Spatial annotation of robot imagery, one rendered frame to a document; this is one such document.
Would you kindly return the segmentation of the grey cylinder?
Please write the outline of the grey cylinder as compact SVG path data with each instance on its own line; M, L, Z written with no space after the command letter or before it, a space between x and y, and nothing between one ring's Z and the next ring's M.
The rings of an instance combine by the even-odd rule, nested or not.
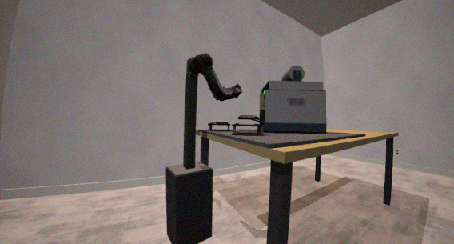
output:
M283 76L282 81L292 81L293 80L293 70L301 71L301 80L305 76L305 72L300 66L292 66Z

